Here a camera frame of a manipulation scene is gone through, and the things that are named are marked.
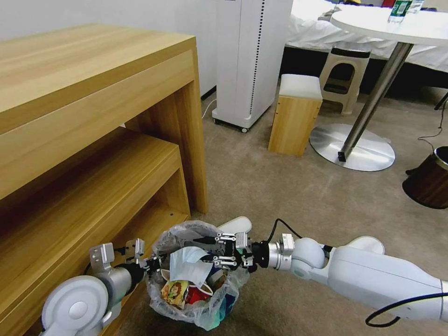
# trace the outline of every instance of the trash can rim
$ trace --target trash can rim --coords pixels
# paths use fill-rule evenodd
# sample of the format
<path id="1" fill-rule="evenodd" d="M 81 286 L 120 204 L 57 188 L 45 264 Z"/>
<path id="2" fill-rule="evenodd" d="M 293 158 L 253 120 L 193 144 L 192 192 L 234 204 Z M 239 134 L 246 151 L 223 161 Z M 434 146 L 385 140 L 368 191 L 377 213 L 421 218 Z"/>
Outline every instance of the trash can rim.
<path id="1" fill-rule="evenodd" d="M 439 149 L 444 148 L 447 153 L 448 153 L 448 147 L 447 146 L 442 146 L 442 147 L 438 147 L 434 150 L 434 156 L 435 156 L 435 162 L 442 167 L 445 170 L 448 170 L 448 162 L 445 161 L 443 158 L 440 157 L 439 153 L 437 152 Z"/>

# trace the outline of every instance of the round table base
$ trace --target round table base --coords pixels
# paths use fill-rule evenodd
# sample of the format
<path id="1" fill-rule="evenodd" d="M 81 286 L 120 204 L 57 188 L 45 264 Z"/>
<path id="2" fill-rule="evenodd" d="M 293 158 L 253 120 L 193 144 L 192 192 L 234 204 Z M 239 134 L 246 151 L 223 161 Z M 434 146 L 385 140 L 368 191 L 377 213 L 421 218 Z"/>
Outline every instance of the round table base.
<path id="1" fill-rule="evenodd" d="M 338 166 L 361 171 L 378 171 L 389 168 L 395 161 L 395 152 L 383 138 L 365 130 L 346 162 L 340 162 L 341 151 L 352 125 L 330 124 L 316 127 L 309 142 L 314 150 Z"/>

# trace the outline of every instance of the water bottle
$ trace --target water bottle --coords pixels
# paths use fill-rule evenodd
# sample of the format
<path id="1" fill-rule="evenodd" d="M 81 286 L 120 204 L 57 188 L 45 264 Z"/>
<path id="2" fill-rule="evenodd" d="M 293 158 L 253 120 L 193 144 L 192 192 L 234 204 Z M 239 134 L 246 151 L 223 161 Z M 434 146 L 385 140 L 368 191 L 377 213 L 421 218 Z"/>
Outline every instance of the water bottle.
<path id="1" fill-rule="evenodd" d="M 413 0 L 411 6 L 408 9 L 408 13 L 410 14 L 418 14 L 418 12 L 423 7 L 423 3 L 425 0 Z"/>
<path id="2" fill-rule="evenodd" d="M 389 16 L 389 23 L 401 23 L 405 18 L 409 7 L 413 0 L 396 0 L 393 5 L 391 16 Z"/>

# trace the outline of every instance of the white cushion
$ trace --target white cushion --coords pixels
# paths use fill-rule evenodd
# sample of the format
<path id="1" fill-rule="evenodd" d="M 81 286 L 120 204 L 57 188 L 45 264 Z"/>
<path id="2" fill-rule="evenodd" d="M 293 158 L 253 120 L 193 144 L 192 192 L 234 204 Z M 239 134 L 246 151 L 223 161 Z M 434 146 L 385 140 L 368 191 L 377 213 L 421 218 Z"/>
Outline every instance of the white cushion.
<path id="1" fill-rule="evenodd" d="M 322 100 L 318 77 L 305 75 L 281 75 L 281 96 Z"/>

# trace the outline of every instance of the electrical cable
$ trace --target electrical cable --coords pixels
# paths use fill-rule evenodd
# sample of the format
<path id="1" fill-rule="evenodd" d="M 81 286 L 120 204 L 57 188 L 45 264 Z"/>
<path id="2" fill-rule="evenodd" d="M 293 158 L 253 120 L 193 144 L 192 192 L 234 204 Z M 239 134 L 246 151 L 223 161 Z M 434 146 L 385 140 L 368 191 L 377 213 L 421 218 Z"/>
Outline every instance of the electrical cable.
<path id="1" fill-rule="evenodd" d="M 288 224 L 285 223 L 283 219 L 277 218 L 274 222 L 274 226 L 272 227 L 271 235 L 269 236 L 268 240 L 266 241 L 266 244 L 269 244 L 271 242 L 272 237 L 274 236 L 275 229 L 277 228 L 277 223 L 281 222 L 283 225 L 285 225 L 293 234 L 295 234 L 298 238 L 302 238 L 301 235 L 299 235 L 297 232 L 295 232 Z"/>
<path id="2" fill-rule="evenodd" d="M 86 275 L 89 269 L 90 269 L 90 263 L 88 263 L 87 266 L 85 267 L 83 275 Z"/>
<path id="3" fill-rule="evenodd" d="M 445 115 L 445 107 L 446 107 L 446 105 L 447 105 L 447 102 L 445 101 L 443 103 L 443 107 L 442 107 L 441 119 L 440 119 L 440 124 L 439 124 L 439 127 L 438 127 L 438 129 L 439 129 L 438 133 L 435 134 L 435 135 L 428 135 L 428 136 L 422 136 L 422 137 L 417 138 L 417 140 L 424 141 L 424 142 L 428 143 L 431 146 L 431 148 L 433 149 L 433 152 L 435 150 L 434 145 L 431 142 L 429 142 L 428 140 L 426 140 L 426 139 L 438 137 L 443 132 L 442 125 L 443 125 L 443 119 L 444 119 L 444 115 Z"/>
<path id="4" fill-rule="evenodd" d="M 202 115 L 202 119 L 204 119 L 205 115 L 207 114 L 207 111 L 209 110 L 210 105 L 211 105 L 213 102 L 216 102 L 216 99 L 212 100 L 212 101 L 210 102 L 210 104 L 207 106 L 207 108 L 205 109 L 204 114 Z"/>
<path id="5" fill-rule="evenodd" d="M 411 302 L 416 302 L 416 301 L 422 301 L 422 300 L 428 300 L 428 299 L 436 299 L 436 298 L 441 298 L 444 296 L 448 296 L 448 293 L 436 293 L 436 294 L 427 294 L 427 295 L 422 295 L 422 296 L 416 296 L 410 299 L 405 299 L 405 300 L 401 300 L 398 301 L 396 303 L 390 304 L 384 308 L 381 308 L 379 310 L 377 310 L 376 312 L 370 314 L 366 319 L 365 319 L 365 324 L 367 324 L 369 327 L 374 327 L 374 328 L 387 328 L 390 327 L 392 325 L 394 325 L 395 323 L 397 323 L 400 320 L 400 317 L 395 317 L 392 321 L 388 322 L 388 323 L 382 323 L 382 324 L 374 324 L 374 323 L 370 323 L 371 320 L 373 320 L 375 317 L 387 312 L 388 310 L 403 306 L 405 304 L 411 303 Z"/>

